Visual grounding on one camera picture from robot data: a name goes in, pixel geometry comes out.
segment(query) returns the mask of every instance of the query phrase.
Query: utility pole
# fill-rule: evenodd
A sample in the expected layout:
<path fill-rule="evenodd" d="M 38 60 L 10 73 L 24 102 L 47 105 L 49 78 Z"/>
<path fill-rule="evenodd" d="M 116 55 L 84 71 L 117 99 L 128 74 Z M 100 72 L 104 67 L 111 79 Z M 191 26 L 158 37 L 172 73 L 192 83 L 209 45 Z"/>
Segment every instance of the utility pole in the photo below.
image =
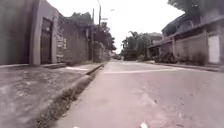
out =
<path fill-rule="evenodd" d="M 101 23 L 101 5 L 100 5 L 100 1 L 97 0 L 98 4 L 99 4 L 99 26 L 100 26 L 100 23 Z"/>
<path fill-rule="evenodd" d="M 93 9 L 93 13 L 92 13 L 92 20 L 93 20 L 93 23 L 91 25 L 91 46 L 92 46 L 92 49 L 91 49 L 91 54 L 92 54 L 92 60 L 94 61 L 94 9 Z"/>

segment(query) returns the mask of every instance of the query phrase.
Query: street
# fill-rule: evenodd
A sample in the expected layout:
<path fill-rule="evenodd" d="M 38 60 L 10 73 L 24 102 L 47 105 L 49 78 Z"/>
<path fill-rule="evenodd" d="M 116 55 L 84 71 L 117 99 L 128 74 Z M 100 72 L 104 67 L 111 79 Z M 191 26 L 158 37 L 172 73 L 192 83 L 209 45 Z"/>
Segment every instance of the street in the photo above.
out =
<path fill-rule="evenodd" d="M 223 128 L 224 74 L 110 61 L 56 128 Z"/>

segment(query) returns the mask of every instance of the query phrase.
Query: metal gate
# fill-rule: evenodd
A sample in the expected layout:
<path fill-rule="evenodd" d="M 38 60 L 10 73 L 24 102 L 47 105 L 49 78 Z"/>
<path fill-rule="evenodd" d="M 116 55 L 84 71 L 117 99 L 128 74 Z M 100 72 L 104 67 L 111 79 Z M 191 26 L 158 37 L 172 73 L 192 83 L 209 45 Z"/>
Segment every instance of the metal gate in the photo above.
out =
<path fill-rule="evenodd" d="M 51 35 L 52 22 L 47 19 L 43 19 L 41 33 L 41 64 L 51 63 Z"/>

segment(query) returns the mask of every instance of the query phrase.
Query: tree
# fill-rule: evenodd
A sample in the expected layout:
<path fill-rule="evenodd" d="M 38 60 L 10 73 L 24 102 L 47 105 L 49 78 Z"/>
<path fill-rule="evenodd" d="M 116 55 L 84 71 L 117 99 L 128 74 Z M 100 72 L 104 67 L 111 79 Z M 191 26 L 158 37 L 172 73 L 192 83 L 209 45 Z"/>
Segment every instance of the tree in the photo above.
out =
<path fill-rule="evenodd" d="M 199 7 L 200 0 L 168 0 L 168 4 L 184 12 L 189 12 L 190 10 Z"/>
<path fill-rule="evenodd" d="M 122 41 L 122 55 L 128 57 L 128 59 L 136 59 L 140 55 L 146 56 L 147 46 L 152 45 L 153 40 L 157 36 L 154 36 L 152 33 L 137 33 L 130 31 L 131 36 L 126 37 Z"/>
<path fill-rule="evenodd" d="M 186 13 L 209 10 L 212 8 L 222 9 L 223 0 L 168 0 L 168 4 Z"/>
<path fill-rule="evenodd" d="M 100 26 L 95 25 L 89 13 L 73 13 L 69 19 L 71 19 L 81 31 L 93 27 L 94 41 L 103 43 L 108 50 L 116 50 L 116 47 L 114 46 L 114 38 L 110 33 L 110 28 L 107 26 L 107 22 L 102 22 Z"/>
<path fill-rule="evenodd" d="M 79 27 L 91 26 L 93 24 L 91 15 L 88 12 L 84 14 L 73 13 L 73 15 L 69 19 L 72 19 Z"/>

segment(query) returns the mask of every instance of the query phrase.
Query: overcast sky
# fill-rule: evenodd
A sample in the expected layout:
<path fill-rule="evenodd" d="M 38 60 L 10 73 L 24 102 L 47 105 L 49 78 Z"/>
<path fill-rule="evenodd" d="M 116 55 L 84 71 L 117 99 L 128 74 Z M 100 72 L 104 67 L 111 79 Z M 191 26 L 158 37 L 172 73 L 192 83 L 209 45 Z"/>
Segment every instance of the overcast sky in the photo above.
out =
<path fill-rule="evenodd" d="M 90 12 L 95 9 L 95 23 L 98 23 L 99 6 L 97 0 L 47 0 L 64 16 L 73 12 Z M 167 4 L 167 0 L 99 0 L 102 18 L 108 18 L 108 26 L 115 37 L 117 52 L 121 41 L 129 31 L 160 32 L 167 23 L 183 14 Z"/>

